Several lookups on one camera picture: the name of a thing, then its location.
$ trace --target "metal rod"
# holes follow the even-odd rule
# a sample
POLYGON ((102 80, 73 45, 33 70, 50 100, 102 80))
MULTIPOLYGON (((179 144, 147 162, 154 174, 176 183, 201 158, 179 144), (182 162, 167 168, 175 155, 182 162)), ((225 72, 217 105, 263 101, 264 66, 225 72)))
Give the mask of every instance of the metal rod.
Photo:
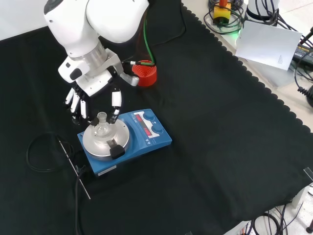
MULTIPOLYGON (((67 154, 67 152, 66 152, 66 150, 65 150, 65 148, 64 148, 64 146, 63 146, 63 144, 61 143, 61 141, 60 141, 60 140, 59 140, 59 143, 60 143, 60 145, 61 145, 61 147, 62 147, 63 151, 65 152, 65 154, 66 154, 66 156, 67 156, 67 158, 68 158, 68 160, 69 160, 69 162, 70 162, 70 165, 72 166, 72 168, 73 168, 73 170, 74 170, 74 172, 75 172, 76 176, 78 177, 77 171, 76 171, 76 169, 75 169, 75 167, 74 167, 74 165, 73 165, 72 161, 70 160, 70 158, 69 158, 69 156, 68 156, 68 154, 67 154)), ((89 196, 89 194, 88 194, 88 192, 87 192, 87 190, 86 190, 86 188, 85 188, 85 186, 84 186, 83 182, 81 181, 81 179, 79 179, 79 181, 80 181, 80 183, 81 183, 82 187, 84 188, 85 193, 87 194, 87 197, 88 197, 88 198, 89 198, 89 200, 90 200, 91 198, 90 198, 90 196, 89 196)))

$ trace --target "black cloth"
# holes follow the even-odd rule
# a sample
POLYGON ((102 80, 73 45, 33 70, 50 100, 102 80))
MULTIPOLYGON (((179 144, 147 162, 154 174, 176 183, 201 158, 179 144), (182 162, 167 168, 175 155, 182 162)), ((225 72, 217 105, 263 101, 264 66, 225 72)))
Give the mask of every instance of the black cloth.
MULTIPOLYGON (((183 16, 187 32, 153 48, 157 83, 119 83, 122 112, 151 108, 173 143, 89 185, 97 193, 81 204, 86 235, 222 235, 310 182, 303 172, 313 168, 310 130, 190 12, 183 16)), ((47 28, 5 40, 0 51, 1 233, 73 234, 72 169, 39 174, 25 163, 42 132, 80 149, 85 126, 74 126, 62 107, 69 85, 57 69, 66 54, 47 28)), ((110 102, 104 92, 94 108, 108 111, 110 102)), ((49 161, 35 148, 32 158, 49 161)))

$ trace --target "black cable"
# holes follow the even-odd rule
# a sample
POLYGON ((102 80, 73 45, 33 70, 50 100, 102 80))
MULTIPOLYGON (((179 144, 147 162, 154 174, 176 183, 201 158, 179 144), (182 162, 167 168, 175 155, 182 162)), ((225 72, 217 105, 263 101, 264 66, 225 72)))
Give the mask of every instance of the black cable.
POLYGON ((231 8, 227 8, 224 6, 220 6, 219 5, 219 1, 216 0, 209 0, 208 1, 208 8, 209 8, 209 12, 204 16, 203 21, 206 24, 206 26, 215 33, 221 34, 221 35, 225 35, 225 34, 230 34, 230 33, 234 33, 234 32, 238 32, 241 29, 241 24, 244 21, 243 18, 243 13, 244 13, 244 9, 242 8, 243 5, 243 0, 234 0, 233 2, 229 2, 231 3, 231 8), (214 29, 213 27, 211 27, 205 20, 205 18, 209 15, 211 20, 213 20, 213 16, 212 16, 212 11, 214 11, 214 7, 219 7, 222 9, 227 9, 230 11, 231 15, 235 15, 236 19, 230 23, 220 23, 219 25, 217 25, 217 27, 220 29, 220 31, 217 31, 216 29, 214 29), (235 30, 231 30, 231 31, 227 31, 227 32, 222 32, 221 28, 236 28, 235 30))
POLYGON ((298 210, 298 212, 297 212, 297 214, 295 215, 295 217, 293 218, 293 220, 292 221, 290 221, 290 223, 289 224, 291 224, 296 218, 297 218, 297 216, 298 216, 298 214, 299 214, 299 212, 300 212, 300 210, 301 210, 301 208, 302 208, 302 206, 303 206, 303 203, 301 204, 301 206, 300 206, 300 208, 299 208, 299 210, 298 210))
POLYGON ((247 231, 247 229, 248 229, 248 224, 249 224, 249 223, 246 224, 245 234, 246 234, 246 231, 247 231))
MULTIPOLYGON (((293 30, 293 31, 295 31, 295 32, 298 32, 295 28, 293 28, 293 27, 291 27, 289 24, 287 24, 286 21, 283 19, 283 17, 282 17, 281 15, 278 15, 278 20, 279 20, 281 23, 285 24, 286 27, 288 27, 289 30, 293 30)), ((307 46, 309 46, 310 48, 313 47, 313 43, 312 43, 308 38, 306 38, 306 36, 302 35, 301 37, 306 40, 304 43, 305 43, 307 46)))
POLYGON ((297 73, 298 73, 299 76, 302 76, 302 77, 304 77, 305 79, 307 79, 308 81, 313 82, 313 79, 310 79, 309 77, 307 77, 306 75, 304 75, 302 72, 297 71, 297 73))
MULTIPOLYGON (((272 2, 272 0, 271 0, 272 12, 270 12, 269 9, 268 9, 267 1, 266 1, 266 4, 264 4, 263 1, 262 1, 262 5, 266 9, 267 14, 269 16, 269 19, 265 20, 264 16, 261 15, 260 9, 259 9, 259 6, 258 6, 258 2, 257 2, 257 0, 255 0, 255 7, 256 7, 256 10, 257 10, 257 13, 258 13, 257 16, 259 17, 259 19, 261 21, 263 21, 263 24, 276 26, 277 23, 278 23, 279 9, 277 9, 277 11, 275 11, 274 3, 272 2)), ((249 13, 246 11, 246 14, 245 14, 245 19, 246 20, 248 20, 247 14, 249 15, 249 13)))
POLYGON ((268 211, 268 226, 269 226, 270 235, 272 235, 272 229, 270 228, 270 221, 269 221, 269 211, 268 211))
MULTIPOLYGON (((276 225, 276 233, 275 233, 275 235, 279 235, 279 233, 280 233, 280 225, 279 225, 277 219, 272 214, 269 214, 269 213, 263 213, 261 216, 269 217, 269 218, 271 218, 274 221, 274 223, 276 225)), ((255 229, 255 221, 253 223, 253 230, 254 230, 256 235, 259 235, 257 230, 255 229)))
POLYGON ((250 235, 252 228, 254 226, 254 223, 255 223, 255 219, 251 220, 250 228, 249 228, 248 232, 246 233, 246 235, 250 235))
POLYGON ((79 225, 79 219, 78 219, 78 213, 79 213, 79 206, 78 206, 78 185, 79 185, 79 180, 82 177, 82 175, 84 173, 86 173, 87 171, 89 171, 89 167, 82 167, 82 169, 80 170, 77 179, 76 179, 76 183, 75 183, 75 235, 80 235, 82 234, 82 229, 80 229, 80 225, 79 225))
POLYGON ((182 30, 182 32, 181 32, 180 34, 178 34, 178 35, 176 35, 176 36, 174 36, 174 37, 172 37, 172 38, 170 38, 170 39, 168 39, 168 40, 165 40, 165 41, 163 41, 163 42, 159 42, 159 43, 153 44, 153 45, 152 45, 153 47, 154 47, 154 46, 159 46, 159 45, 161 45, 161 44, 168 43, 168 42, 170 42, 170 41, 172 41, 172 40, 174 40, 174 39, 176 39, 176 38, 181 37, 182 35, 185 34, 185 32, 187 32, 187 24, 186 24, 185 18, 184 18, 183 13, 182 13, 182 3, 181 3, 181 1, 180 1, 179 5, 180 5, 180 9, 179 9, 179 11, 180 11, 180 16, 181 16, 181 19, 182 19, 182 23, 183 23, 183 25, 184 25, 184 29, 182 30))
POLYGON ((298 91, 299 91, 300 93, 304 94, 306 97, 308 97, 308 98, 310 98, 310 99, 313 99, 313 94, 310 93, 308 90, 304 89, 303 87, 300 87, 299 84, 298 84, 298 81, 297 81, 298 67, 299 67, 301 61, 302 61, 307 55, 309 55, 310 53, 311 53, 311 52, 308 51, 307 53, 305 53, 305 54, 300 58, 300 60, 298 61, 297 65, 296 65, 296 67, 295 67, 295 69, 294 69, 294 74, 293 74, 293 76, 294 76, 295 83, 296 83, 297 86, 298 86, 298 91))
POLYGON ((307 76, 309 76, 309 80, 313 81, 313 77, 308 73, 307 70, 303 69, 307 76))
POLYGON ((41 169, 41 168, 38 168, 36 166, 34 166, 31 161, 30 161, 30 149, 31 147, 33 146, 33 144, 40 138, 42 138, 43 136, 53 136, 57 139, 57 141, 59 143, 62 143, 62 144, 67 144, 69 146, 69 154, 68 156, 71 158, 72 155, 74 154, 74 148, 73 146, 68 143, 64 138, 62 138, 60 135, 54 133, 54 132, 46 132, 46 133, 43 133, 39 136, 37 136, 35 139, 33 139, 28 148, 27 148, 27 151, 26 151, 26 164, 28 165, 28 167, 30 169, 32 169, 33 171, 36 171, 36 172, 40 172, 40 173, 51 173, 51 172, 56 172, 56 171, 59 171, 61 170, 66 164, 67 164, 67 161, 65 161, 61 166, 58 166, 58 167, 55 167, 55 168, 48 168, 48 169, 41 169))
POLYGON ((275 207, 275 209, 279 212, 280 216, 283 218, 284 223, 285 223, 285 226, 287 226, 286 220, 285 220, 285 218, 283 217, 283 215, 281 214, 281 212, 278 210, 277 207, 275 207))
POLYGON ((283 221, 284 221, 284 217, 285 217, 286 206, 287 206, 287 204, 284 205, 284 208, 283 208, 283 210, 282 210, 282 217, 280 218, 279 233, 280 233, 281 235, 283 235, 283 227, 284 227, 283 221))

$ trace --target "white paper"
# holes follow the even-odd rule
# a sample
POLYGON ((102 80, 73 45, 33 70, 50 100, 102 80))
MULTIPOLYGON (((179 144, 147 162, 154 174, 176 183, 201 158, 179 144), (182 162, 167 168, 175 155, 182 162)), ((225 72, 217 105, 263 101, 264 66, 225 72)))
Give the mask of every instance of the white paper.
POLYGON ((288 70, 302 33, 245 21, 236 56, 288 70))

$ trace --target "digital display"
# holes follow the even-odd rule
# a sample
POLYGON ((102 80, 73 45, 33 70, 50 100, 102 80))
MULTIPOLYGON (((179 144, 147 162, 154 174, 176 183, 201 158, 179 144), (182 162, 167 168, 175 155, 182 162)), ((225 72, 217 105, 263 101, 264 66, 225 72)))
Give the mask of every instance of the digital display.
POLYGON ((147 136, 151 136, 151 132, 149 128, 146 126, 145 122, 142 120, 141 116, 139 114, 135 115, 136 119, 139 121, 140 125, 142 126, 143 130, 147 134, 147 136))

